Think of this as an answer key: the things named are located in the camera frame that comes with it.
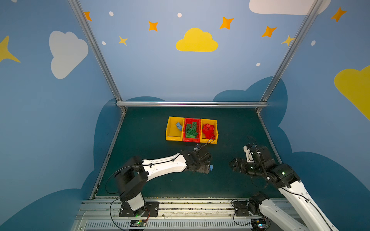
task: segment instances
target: orange star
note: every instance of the orange star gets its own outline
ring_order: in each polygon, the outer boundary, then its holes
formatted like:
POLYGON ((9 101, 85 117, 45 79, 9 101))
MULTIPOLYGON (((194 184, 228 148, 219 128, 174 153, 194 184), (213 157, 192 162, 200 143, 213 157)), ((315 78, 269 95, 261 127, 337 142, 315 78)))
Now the orange star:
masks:
POLYGON ((233 18, 227 19, 227 18, 223 17, 223 22, 222 22, 222 25, 221 25, 220 29, 222 29, 222 28, 230 29, 230 23, 233 20, 234 20, 233 18))
POLYGON ((272 35, 272 32, 274 32, 274 30, 276 29, 277 27, 275 28, 270 28, 270 27, 267 27, 266 28, 266 32, 262 35, 262 37, 264 36, 268 36, 271 38, 271 35, 272 35))
POLYGON ((337 13, 331 19, 335 19, 335 21, 338 22, 340 17, 342 17, 342 15, 344 15, 345 13, 347 13, 347 12, 342 10, 341 8, 339 8, 337 13))
POLYGON ((85 13, 86 19, 89 20, 89 21, 92 21, 91 18, 90 18, 90 11, 84 12, 84 13, 85 13))
POLYGON ((152 23, 149 21, 149 30, 155 30, 155 31, 158 31, 157 30, 157 24, 158 23, 152 23))

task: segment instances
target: red compartment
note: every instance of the red compartment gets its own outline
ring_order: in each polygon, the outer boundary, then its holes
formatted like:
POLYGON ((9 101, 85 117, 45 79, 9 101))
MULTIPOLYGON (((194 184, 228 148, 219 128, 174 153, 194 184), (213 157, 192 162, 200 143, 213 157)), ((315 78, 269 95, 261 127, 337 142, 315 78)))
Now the red compartment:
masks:
POLYGON ((184 123, 184 128, 182 129, 183 132, 182 132, 182 141, 184 142, 195 142, 195 143, 199 143, 199 141, 201 140, 201 119, 193 119, 193 118, 185 118, 185 123, 184 123), (186 138, 186 125, 189 123, 189 124, 193 124, 193 122, 196 122, 196 132, 198 132, 198 135, 196 138, 186 138))

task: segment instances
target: metal vent grille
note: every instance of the metal vent grille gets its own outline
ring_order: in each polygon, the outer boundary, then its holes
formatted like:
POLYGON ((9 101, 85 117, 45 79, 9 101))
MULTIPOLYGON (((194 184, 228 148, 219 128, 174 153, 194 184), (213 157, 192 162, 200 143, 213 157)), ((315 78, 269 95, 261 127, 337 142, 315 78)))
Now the metal vent grille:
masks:
MULTIPOLYGON (((243 219, 236 221, 236 225, 232 219, 186 219, 186 220, 149 220, 146 230, 158 230, 158 229, 246 229, 252 228, 250 224, 245 225, 250 222, 249 219, 243 219)), ((116 222, 116 224, 122 229, 129 229, 129 222, 116 222)), ((84 230, 116 230, 117 227, 113 222, 107 222, 106 220, 94 220, 88 221, 86 223, 84 230)))
MULTIPOLYGON (((128 222, 116 222, 116 224, 121 228, 128 228, 128 222)), ((106 220, 95 220, 88 221, 85 226, 85 230, 111 230, 117 229, 112 221, 106 220)))

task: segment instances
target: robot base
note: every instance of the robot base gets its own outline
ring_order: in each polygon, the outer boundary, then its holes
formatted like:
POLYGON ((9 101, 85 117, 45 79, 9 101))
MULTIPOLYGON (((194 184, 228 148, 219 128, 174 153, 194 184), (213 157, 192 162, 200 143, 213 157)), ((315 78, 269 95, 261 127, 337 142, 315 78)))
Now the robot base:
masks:
MULTIPOLYGON (((150 201, 147 202, 147 210, 150 212, 150 217, 157 217, 158 216, 158 206, 159 202, 157 201, 150 201)), ((148 211, 145 210, 144 214, 141 216, 142 218, 148 217, 148 211)), ((119 217, 135 217, 134 211, 131 210, 130 205, 125 201, 121 205, 119 217)))

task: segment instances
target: yellow cloud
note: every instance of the yellow cloud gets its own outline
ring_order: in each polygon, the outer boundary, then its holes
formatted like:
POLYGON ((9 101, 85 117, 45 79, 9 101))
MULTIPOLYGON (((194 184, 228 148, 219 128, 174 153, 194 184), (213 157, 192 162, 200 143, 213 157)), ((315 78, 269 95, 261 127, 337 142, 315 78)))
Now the yellow cloud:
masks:
POLYGON ((334 84, 370 120, 370 66, 361 71, 342 70, 335 76, 334 84))
POLYGON ((212 39, 212 35, 199 28, 191 28, 185 33, 184 39, 176 43, 176 49, 179 51, 211 52, 217 47, 218 43, 212 39))

